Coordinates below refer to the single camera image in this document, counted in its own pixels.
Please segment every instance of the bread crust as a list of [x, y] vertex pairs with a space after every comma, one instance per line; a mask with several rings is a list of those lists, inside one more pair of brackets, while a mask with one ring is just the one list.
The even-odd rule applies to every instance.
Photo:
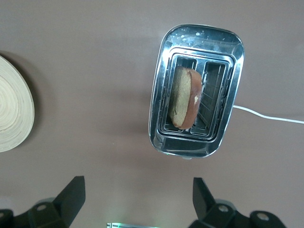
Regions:
[[195, 70], [188, 68], [187, 68], [187, 73], [191, 78], [191, 91], [190, 91], [187, 113], [182, 125], [177, 126], [179, 129], [189, 129], [192, 127], [197, 117], [199, 105], [200, 105], [200, 97], [202, 90], [201, 75]]

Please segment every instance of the screw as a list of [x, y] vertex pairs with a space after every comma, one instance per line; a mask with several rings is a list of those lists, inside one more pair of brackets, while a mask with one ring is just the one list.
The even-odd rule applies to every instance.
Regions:
[[218, 209], [219, 209], [221, 212], [228, 212], [228, 211], [229, 211], [229, 209], [228, 209], [225, 205], [220, 205], [220, 206], [218, 207]]
[[256, 215], [260, 220], [263, 220], [263, 221], [268, 221], [269, 220], [269, 217], [266, 215], [266, 214], [264, 214], [264, 213], [258, 213], [257, 215]]
[[42, 205], [40, 205], [40, 206], [37, 207], [37, 211], [42, 211], [45, 208], [47, 208], [46, 205], [42, 204]]

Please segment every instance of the power cord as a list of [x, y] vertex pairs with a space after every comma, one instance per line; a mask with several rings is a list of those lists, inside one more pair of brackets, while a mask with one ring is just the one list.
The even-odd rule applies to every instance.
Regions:
[[292, 123], [297, 123], [297, 124], [304, 124], [304, 121], [300, 121], [300, 120], [291, 120], [291, 119], [285, 119], [285, 118], [272, 117], [272, 116], [268, 116], [268, 115], [262, 115], [262, 114], [260, 114], [260, 113], [258, 113], [256, 111], [253, 111], [253, 110], [251, 110], [249, 108], [245, 108], [245, 107], [238, 106], [238, 105], [234, 105], [233, 107], [237, 108], [237, 109], [244, 110], [246, 112], [250, 112], [250, 113], [252, 113], [254, 115], [257, 115], [257, 116], [265, 118], [265, 119], [280, 120], [280, 121], [292, 122]]

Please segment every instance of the toaster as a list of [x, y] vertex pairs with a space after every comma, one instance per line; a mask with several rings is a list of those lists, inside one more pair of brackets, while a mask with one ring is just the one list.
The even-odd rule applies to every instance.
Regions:
[[[244, 46], [233, 32], [206, 25], [179, 25], [163, 38], [155, 70], [149, 116], [153, 147], [184, 158], [215, 152], [227, 128], [244, 62]], [[199, 111], [193, 126], [176, 128], [169, 115], [176, 67], [201, 75]]]

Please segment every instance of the toast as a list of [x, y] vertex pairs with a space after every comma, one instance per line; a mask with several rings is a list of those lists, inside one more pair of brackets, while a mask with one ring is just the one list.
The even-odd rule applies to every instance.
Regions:
[[175, 127], [189, 129], [198, 114], [201, 97], [201, 75], [193, 69], [175, 68], [169, 116]]

